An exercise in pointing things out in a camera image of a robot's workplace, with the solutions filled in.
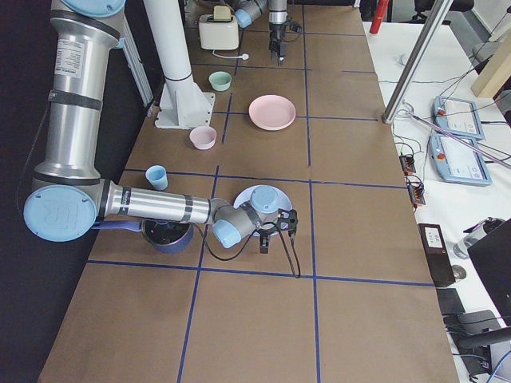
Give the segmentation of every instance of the cup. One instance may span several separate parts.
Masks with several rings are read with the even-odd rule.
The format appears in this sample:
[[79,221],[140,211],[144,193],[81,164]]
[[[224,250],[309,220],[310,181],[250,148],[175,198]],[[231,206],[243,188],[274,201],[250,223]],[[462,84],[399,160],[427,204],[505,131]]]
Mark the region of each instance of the cup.
[[145,171],[145,178],[155,190],[161,191],[167,188],[167,171],[161,165],[153,165]]
[[209,76],[209,83],[214,90],[219,92],[229,89],[231,75],[227,72],[214,72]]

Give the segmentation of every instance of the metal stand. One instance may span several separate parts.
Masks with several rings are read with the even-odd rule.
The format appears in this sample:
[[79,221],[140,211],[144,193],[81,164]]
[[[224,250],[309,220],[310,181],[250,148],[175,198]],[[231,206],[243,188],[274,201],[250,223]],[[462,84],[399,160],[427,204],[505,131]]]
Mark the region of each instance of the metal stand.
[[383,113],[383,122],[385,124],[392,124],[392,121],[396,117],[406,92],[414,79],[419,62],[422,56],[424,56],[438,28],[442,25],[442,21],[447,15],[452,3],[453,0],[436,0],[434,2],[431,15],[427,18],[426,24],[422,28],[422,32],[415,43],[410,58],[406,62],[405,69],[402,71],[402,75],[396,85],[396,89],[392,93],[389,104]]
[[151,102],[153,102],[153,91],[149,85],[147,75],[145,74],[144,66],[142,65],[141,57],[138,54],[137,45],[133,39],[128,20],[126,20],[126,16],[124,17],[123,26],[125,30],[125,43],[122,47],[122,50],[125,53],[128,67],[131,69],[131,73],[135,79],[135,83],[137,84],[138,91],[141,94],[144,107],[147,107]]
[[193,82],[178,1],[144,0],[144,5],[165,75],[155,125],[185,129],[209,125],[215,94],[202,93]]

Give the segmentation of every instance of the warning label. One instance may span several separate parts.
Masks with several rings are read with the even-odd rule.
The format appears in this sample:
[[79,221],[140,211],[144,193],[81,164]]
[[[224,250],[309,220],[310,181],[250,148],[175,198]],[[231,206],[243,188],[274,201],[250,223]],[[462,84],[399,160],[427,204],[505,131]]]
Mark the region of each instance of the warning label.
[[57,59],[55,60],[55,74],[80,78],[84,47],[85,44],[81,42],[59,40]]

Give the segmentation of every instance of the white pillar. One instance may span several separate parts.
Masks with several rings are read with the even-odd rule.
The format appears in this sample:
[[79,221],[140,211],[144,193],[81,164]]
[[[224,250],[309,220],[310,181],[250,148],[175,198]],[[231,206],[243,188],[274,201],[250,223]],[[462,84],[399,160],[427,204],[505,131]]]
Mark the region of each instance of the white pillar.
[[158,128],[195,128],[209,125],[214,93],[202,93],[193,82],[177,0],[144,0],[149,25],[165,75]]

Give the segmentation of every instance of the blue joint cap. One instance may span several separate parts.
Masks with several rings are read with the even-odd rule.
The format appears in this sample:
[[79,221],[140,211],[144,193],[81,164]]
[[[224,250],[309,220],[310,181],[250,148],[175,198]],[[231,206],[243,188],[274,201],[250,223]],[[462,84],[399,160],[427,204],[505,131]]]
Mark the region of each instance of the blue joint cap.
[[126,38],[120,38],[117,45],[115,45],[113,48],[114,49],[124,49],[125,44],[126,44]]
[[49,185],[34,191],[23,210],[26,226],[38,237],[53,242],[84,235],[96,216],[96,205],[90,196],[66,185]]
[[279,195],[271,186],[258,186],[250,196],[250,204],[259,213],[270,214],[279,209]]
[[250,18],[250,15],[244,10],[237,10],[234,13],[234,17],[238,21],[238,25],[241,28],[247,28],[249,25],[252,24],[252,19]]
[[241,241],[241,234],[238,229],[225,219],[219,219],[213,224],[213,234],[226,249]]
[[125,0],[62,0],[78,14],[90,18],[107,18],[113,16],[125,6]]

